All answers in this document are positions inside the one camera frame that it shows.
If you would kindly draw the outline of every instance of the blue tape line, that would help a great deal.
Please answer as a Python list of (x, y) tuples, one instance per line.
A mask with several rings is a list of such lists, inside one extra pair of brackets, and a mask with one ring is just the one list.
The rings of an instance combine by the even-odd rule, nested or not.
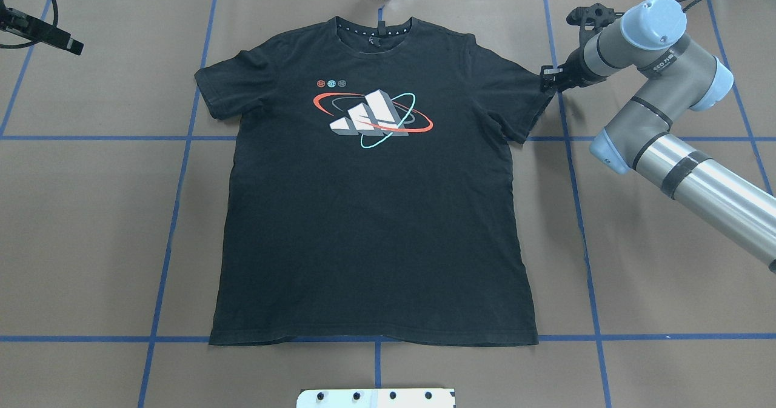
[(183, 141), (185, 135), (3, 135), (20, 141)]
[[(210, 33), (213, 30), (213, 18), (216, 14), (216, 2), (210, 3), (210, 18), (207, 22), (207, 32), (205, 33), (205, 44), (202, 47), (202, 58), (199, 67), (205, 66), (207, 60), (207, 50), (210, 43)], [(199, 104), (199, 88), (194, 91), (194, 101), (192, 104), (191, 117), (189, 118), (189, 131), (186, 134), (186, 147), (183, 149), (183, 162), (181, 164), (181, 173), (178, 175), (178, 188), (175, 190), (175, 204), (172, 207), (172, 219), (170, 220), (170, 230), (167, 234), (167, 247), (164, 250), (164, 264), (161, 267), (161, 279), (159, 280), (159, 290), (156, 296), (156, 306), (153, 309), (153, 323), (150, 329), (150, 339), (148, 341), (148, 351), (146, 363), (143, 370), (143, 380), (141, 381), (141, 391), (139, 391), (138, 408), (143, 408), (145, 404), (146, 391), (148, 389), (148, 378), (150, 377), (150, 366), (153, 361), (153, 347), (156, 344), (156, 334), (159, 328), (159, 316), (161, 314), (161, 303), (164, 299), (164, 287), (167, 284), (167, 271), (170, 267), (170, 256), (172, 255), (172, 237), (175, 234), (175, 227), (178, 225), (178, 210), (181, 206), (181, 192), (183, 190), (183, 179), (186, 176), (186, 167), (189, 164), (189, 152), (191, 151), (192, 135), (194, 133), (194, 123), (196, 122), (197, 105)]]
[(209, 336), (157, 336), (156, 343), (207, 343)]
[(147, 336), (0, 335), (0, 343), (147, 343)]
[(540, 335), (538, 336), (540, 342), (545, 341), (596, 341), (594, 335)]
[[(730, 63), (727, 59), (725, 52), (725, 46), (723, 44), (723, 38), (720, 35), (720, 28), (717, 25), (717, 18), (714, 14), (714, 4), (712, 0), (706, 0), (706, 5), (709, 7), (709, 16), (712, 18), (712, 27), (714, 27), (714, 35), (717, 38), (717, 44), (720, 46), (720, 55), (723, 57), (723, 63), (730, 69)], [(743, 107), (743, 101), (741, 101), (741, 95), (738, 92), (738, 85), (734, 81), (732, 83), (732, 92), (735, 94), (735, 102), (738, 103), (738, 109), (741, 111), (741, 118), (743, 119), (743, 126), (746, 128), (746, 134), (749, 135), (749, 142), (752, 144), (752, 150), (754, 151), (754, 157), (757, 160), (757, 167), (760, 168), (760, 175), (763, 177), (763, 184), (765, 185), (765, 191), (769, 195), (773, 195), (771, 190), (771, 182), (768, 180), (768, 174), (765, 173), (765, 166), (763, 166), (763, 159), (760, 157), (760, 149), (757, 148), (757, 143), (754, 141), (754, 133), (752, 132), (752, 126), (749, 124), (749, 118), (746, 117), (746, 109)]]
[(670, 339), (776, 339), (776, 333), (637, 333), (602, 335), (604, 341), (670, 341)]
[[(552, 20), (549, 16), (549, 1), (544, 0), (544, 16), (547, 23), (547, 36), (549, 37), (549, 51), (552, 57), (552, 66), (558, 66), (558, 60), (555, 56), (555, 39), (552, 35)], [(601, 369), (601, 383), (604, 390), (604, 402), (606, 408), (612, 408), (612, 397), (609, 393), (609, 376), (606, 372), (606, 360), (604, 356), (604, 344), (601, 342), (601, 326), (598, 322), (598, 306), (595, 300), (595, 288), (593, 285), (593, 271), (590, 269), (590, 254), (587, 251), (587, 236), (584, 230), (584, 220), (582, 219), (582, 205), (580, 204), (579, 188), (577, 187), (577, 174), (574, 171), (574, 161), (571, 155), (571, 141), (569, 137), (569, 126), (566, 120), (566, 107), (563, 104), (563, 94), (558, 93), (558, 104), (560, 105), (560, 123), (563, 126), (563, 137), (566, 139), (566, 159), (569, 163), (569, 175), (571, 178), (571, 191), (574, 194), (574, 207), (577, 211), (577, 226), (582, 234), (582, 248), (584, 249), (584, 263), (587, 270), (587, 295), (590, 298), (590, 313), (593, 316), (593, 330), (595, 332), (595, 345), (598, 349), (598, 366)]]
[(382, 371), (383, 367), (381, 366), (381, 353), (382, 346), (380, 345), (379, 341), (375, 341), (375, 388), (376, 389), (382, 389), (383, 388), (383, 376)]
[[(44, 12), (41, 13), (41, 18), (46, 18), (46, 14), (48, 13), (48, 8), (51, 5), (51, 0), (46, 0), (46, 4), (44, 5)], [(33, 50), (35, 50), (35, 45), (30, 46), (30, 48), (27, 49), (27, 56), (24, 57), (24, 62), (22, 63), (22, 69), (19, 71), (19, 77), (16, 78), (16, 85), (14, 85), (13, 93), (11, 93), (11, 100), (8, 101), (8, 107), (5, 108), (5, 115), (2, 118), (2, 123), (0, 123), (0, 135), (3, 135), (5, 133), (5, 127), (8, 126), (8, 119), (11, 118), (11, 111), (13, 110), (13, 105), (16, 104), (16, 95), (19, 94), (19, 88), (22, 87), (22, 81), (24, 80), (24, 75), (27, 73), (27, 66), (30, 65), (30, 58), (33, 57)]]

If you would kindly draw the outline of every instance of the black t-shirt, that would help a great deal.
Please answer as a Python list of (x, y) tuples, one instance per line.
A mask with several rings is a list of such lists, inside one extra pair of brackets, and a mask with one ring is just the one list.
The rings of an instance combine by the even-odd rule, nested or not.
[(196, 81), (242, 115), (211, 344), (537, 343), (505, 137), (549, 103), (538, 76), (417, 18), (333, 18)]

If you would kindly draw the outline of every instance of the metal bracket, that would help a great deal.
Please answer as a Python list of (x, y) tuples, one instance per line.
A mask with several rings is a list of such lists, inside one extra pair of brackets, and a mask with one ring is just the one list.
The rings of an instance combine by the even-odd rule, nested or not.
[(305, 390), (296, 408), (455, 408), (455, 389)]

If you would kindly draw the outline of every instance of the black tape band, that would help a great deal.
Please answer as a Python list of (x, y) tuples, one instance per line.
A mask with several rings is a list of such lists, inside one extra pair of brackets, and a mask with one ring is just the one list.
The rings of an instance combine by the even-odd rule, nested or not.
[(660, 55), (660, 57), (658, 57), (656, 60), (648, 63), (647, 65), (637, 67), (638, 71), (640, 71), (649, 79), (659, 77), (660, 72), (667, 69), (671, 64), (675, 63), (677, 58), (679, 58), (684, 53), (684, 51), (690, 47), (690, 41), (690, 36), (685, 33), (685, 35), (682, 35), (681, 38), (679, 38), (679, 41), (674, 43), (673, 46), (663, 52), (663, 54)]
[(655, 105), (652, 105), (651, 103), (645, 101), (645, 99), (638, 98), (637, 96), (633, 96), (631, 98), (631, 101), (634, 101), (635, 103), (645, 107), (646, 109), (654, 113), (654, 115), (657, 115), (657, 117), (663, 119), (663, 121), (665, 121), (665, 123), (668, 125), (669, 129), (671, 128), (671, 125), (674, 124), (673, 121), (671, 121), (671, 119), (668, 118), (665, 112), (662, 112)]
[(701, 162), (704, 162), (707, 159), (712, 159), (712, 157), (702, 153), (700, 150), (690, 152), (689, 155), (677, 162), (677, 165), (668, 172), (665, 179), (663, 179), (663, 184), (660, 185), (660, 191), (673, 199), (679, 184), (681, 184), (681, 182), (684, 181), (684, 179), (687, 178)]
[(624, 67), (618, 67), (617, 65), (610, 63), (609, 61), (606, 60), (606, 58), (604, 58), (604, 55), (601, 54), (601, 48), (598, 46), (599, 43), (601, 43), (601, 40), (595, 41), (595, 51), (598, 52), (598, 57), (601, 58), (602, 62), (604, 62), (604, 64), (608, 65), (609, 67), (612, 67), (615, 70), (624, 69)]
[(641, 156), (646, 152), (646, 149), (649, 149), (649, 146), (652, 145), (652, 143), (657, 141), (657, 138), (662, 137), (663, 135), (667, 135), (668, 132), (660, 132), (660, 134), (655, 135), (654, 137), (649, 138), (649, 141), (646, 142), (646, 144), (641, 148), (640, 151), (635, 155), (635, 158), (633, 159), (633, 165), (631, 168), (635, 170), (635, 167), (638, 165), (638, 160), (641, 159)]

